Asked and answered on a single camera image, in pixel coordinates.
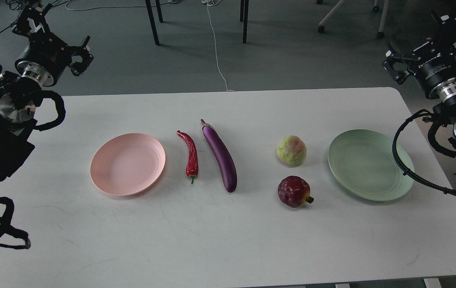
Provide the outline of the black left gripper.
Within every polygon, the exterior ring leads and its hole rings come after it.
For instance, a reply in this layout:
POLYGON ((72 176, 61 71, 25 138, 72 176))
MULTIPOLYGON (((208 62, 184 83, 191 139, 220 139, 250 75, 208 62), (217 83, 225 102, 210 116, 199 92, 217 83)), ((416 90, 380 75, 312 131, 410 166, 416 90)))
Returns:
POLYGON ((74 76, 80 76, 94 60, 88 47, 89 35, 81 46, 68 46, 50 31, 45 16, 52 7, 51 4, 43 8, 26 5, 12 24, 12 33, 29 39, 15 62, 16 71, 34 78, 41 87, 56 85, 66 67, 74 76), (72 62, 73 57, 80 57, 80 61, 72 62))

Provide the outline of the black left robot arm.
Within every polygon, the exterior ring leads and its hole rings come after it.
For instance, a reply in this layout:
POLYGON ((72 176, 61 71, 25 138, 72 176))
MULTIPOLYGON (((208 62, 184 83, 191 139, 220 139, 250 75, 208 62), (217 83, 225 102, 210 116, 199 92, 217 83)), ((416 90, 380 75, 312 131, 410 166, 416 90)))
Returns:
MULTIPOLYGON (((55 35, 45 16, 54 7, 39 0, 23 4, 10 29, 28 38, 28 46, 15 62, 15 72, 0 65, 0 182, 11 177, 34 150, 30 134, 59 126, 65 119, 64 100, 49 90, 65 68, 80 76, 94 60, 87 36, 80 46, 71 46, 55 35)), ((14 202, 0 197, 0 247, 29 249, 27 232, 12 225, 14 202)))

